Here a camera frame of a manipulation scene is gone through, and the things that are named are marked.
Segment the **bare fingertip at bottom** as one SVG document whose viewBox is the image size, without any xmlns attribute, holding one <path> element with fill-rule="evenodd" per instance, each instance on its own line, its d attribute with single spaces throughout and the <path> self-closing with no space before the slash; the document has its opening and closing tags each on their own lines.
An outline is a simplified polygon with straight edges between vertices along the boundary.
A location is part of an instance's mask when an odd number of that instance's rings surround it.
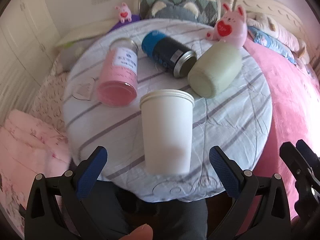
<svg viewBox="0 0 320 240">
<path fill-rule="evenodd" d="M 152 240 L 153 230 L 148 224 L 144 224 L 133 230 L 126 236 L 121 237 L 119 240 Z"/>
</svg>

